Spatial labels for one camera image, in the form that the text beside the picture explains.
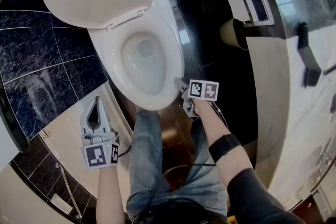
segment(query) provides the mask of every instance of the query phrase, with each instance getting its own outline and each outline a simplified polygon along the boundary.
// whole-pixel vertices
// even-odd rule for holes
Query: white toilet
[[[159,110],[177,97],[184,74],[181,42],[169,0],[44,0],[60,20],[87,28],[118,89],[133,103]]]

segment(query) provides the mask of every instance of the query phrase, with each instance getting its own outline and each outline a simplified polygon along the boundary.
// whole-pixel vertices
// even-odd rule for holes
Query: leg
[[[137,113],[130,152],[130,187],[126,208],[131,220],[169,191],[162,177],[160,117],[155,112]]]
[[[196,149],[195,164],[214,164],[201,119],[193,122],[192,138]],[[189,198],[208,211],[227,215],[227,192],[215,166],[193,166],[185,186],[174,192],[174,198]]]

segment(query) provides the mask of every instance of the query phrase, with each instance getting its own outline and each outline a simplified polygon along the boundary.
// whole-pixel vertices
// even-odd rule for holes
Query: black arm band
[[[214,162],[217,163],[222,156],[237,146],[240,146],[238,139],[233,134],[227,134],[216,140],[209,147],[209,152]]]

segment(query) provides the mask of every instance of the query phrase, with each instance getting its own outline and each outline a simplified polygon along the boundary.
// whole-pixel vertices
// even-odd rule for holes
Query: metal handrail
[[[69,192],[69,194],[70,194],[70,198],[71,198],[72,203],[74,204],[75,209],[77,210],[77,213],[78,213],[78,215],[76,215],[76,218],[77,218],[77,219],[81,219],[81,218],[82,218],[82,214],[80,213],[79,208],[78,208],[78,206],[77,206],[77,204],[76,204],[76,201],[75,201],[75,199],[74,199],[74,197],[73,197],[73,195],[72,195],[72,193],[71,193],[71,190],[70,190],[68,181],[67,181],[67,179],[66,179],[66,177],[65,177],[64,169],[63,169],[63,167],[62,167],[59,163],[56,163],[56,168],[60,168],[60,170],[61,170],[61,172],[62,172],[62,177],[63,177],[63,179],[64,179],[64,182],[65,182],[65,185],[66,185],[66,187],[67,187],[67,189],[68,189],[68,192]]]

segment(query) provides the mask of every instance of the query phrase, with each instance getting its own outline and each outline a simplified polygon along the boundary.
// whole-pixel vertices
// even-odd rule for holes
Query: bathroom floor
[[[230,130],[245,147],[255,163],[257,141],[257,103],[253,70],[248,51],[224,44],[219,28],[230,20],[227,0],[170,0],[180,33],[185,61],[185,80],[218,81],[217,105],[222,110]],[[117,101],[134,128],[135,106],[110,81]],[[195,159],[189,119],[178,97],[161,111],[163,140],[163,173],[168,169],[192,164]],[[168,174],[173,187],[184,184],[189,167]]]

